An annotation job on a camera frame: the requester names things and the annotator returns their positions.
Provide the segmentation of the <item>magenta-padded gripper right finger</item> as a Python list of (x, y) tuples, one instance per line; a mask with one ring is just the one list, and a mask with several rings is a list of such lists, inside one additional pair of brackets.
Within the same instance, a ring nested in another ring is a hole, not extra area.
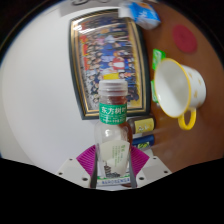
[(131, 148), (129, 172), (132, 188), (146, 186), (171, 174), (157, 156), (148, 156), (136, 147)]

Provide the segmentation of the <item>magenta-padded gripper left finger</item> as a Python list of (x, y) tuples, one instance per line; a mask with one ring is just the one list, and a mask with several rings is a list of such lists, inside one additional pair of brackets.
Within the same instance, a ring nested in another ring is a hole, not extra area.
[(67, 159), (56, 175), (84, 188), (97, 186), (97, 155), (95, 146), (84, 150), (76, 158)]

